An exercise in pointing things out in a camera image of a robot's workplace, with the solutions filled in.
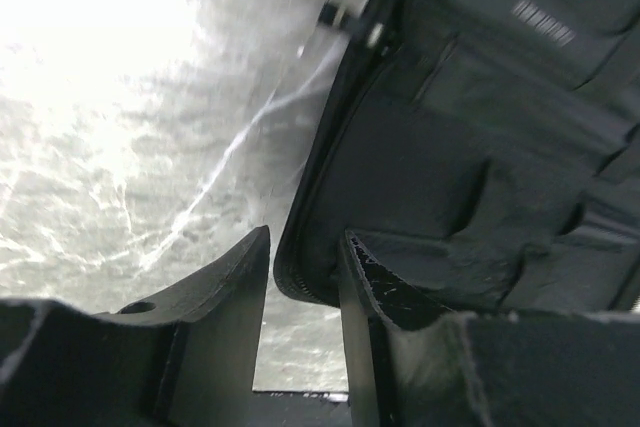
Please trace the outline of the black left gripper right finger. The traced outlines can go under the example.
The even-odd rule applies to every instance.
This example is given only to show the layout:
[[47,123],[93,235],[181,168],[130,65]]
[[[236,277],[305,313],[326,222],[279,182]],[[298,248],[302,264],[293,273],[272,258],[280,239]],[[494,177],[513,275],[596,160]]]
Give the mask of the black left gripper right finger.
[[630,313],[453,309],[352,232],[339,304],[356,426],[635,426],[639,319]]

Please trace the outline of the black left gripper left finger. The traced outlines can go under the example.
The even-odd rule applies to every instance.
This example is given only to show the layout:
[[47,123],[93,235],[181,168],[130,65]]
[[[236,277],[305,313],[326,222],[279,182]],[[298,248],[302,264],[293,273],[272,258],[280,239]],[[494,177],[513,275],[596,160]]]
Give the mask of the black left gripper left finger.
[[114,314],[1,303],[5,426],[242,426],[265,303],[259,227],[195,273]]

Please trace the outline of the black zipper tool case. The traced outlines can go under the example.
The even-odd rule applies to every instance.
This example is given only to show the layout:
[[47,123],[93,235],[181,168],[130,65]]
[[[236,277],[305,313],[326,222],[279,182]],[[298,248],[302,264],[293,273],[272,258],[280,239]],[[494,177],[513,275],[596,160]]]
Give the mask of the black zipper tool case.
[[337,0],[349,44],[277,249],[286,296],[338,304],[354,233],[467,309],[625,310],[639,296],[639,74],[573,87],[447,0]]

